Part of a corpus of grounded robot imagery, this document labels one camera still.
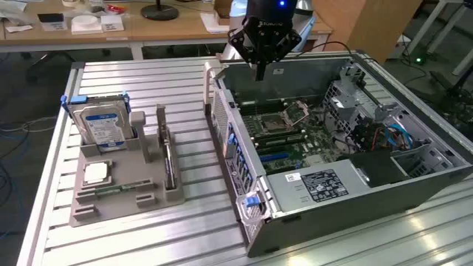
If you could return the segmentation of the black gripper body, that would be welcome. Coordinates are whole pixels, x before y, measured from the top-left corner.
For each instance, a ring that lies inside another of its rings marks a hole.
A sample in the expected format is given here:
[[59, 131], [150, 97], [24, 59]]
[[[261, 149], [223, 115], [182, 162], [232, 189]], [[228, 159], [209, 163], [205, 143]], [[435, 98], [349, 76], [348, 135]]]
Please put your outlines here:
[[261, 37], [265, 32], [293, 29], [293, 15], [297, 1], [248, 1], [245, 19], [259, 19]]

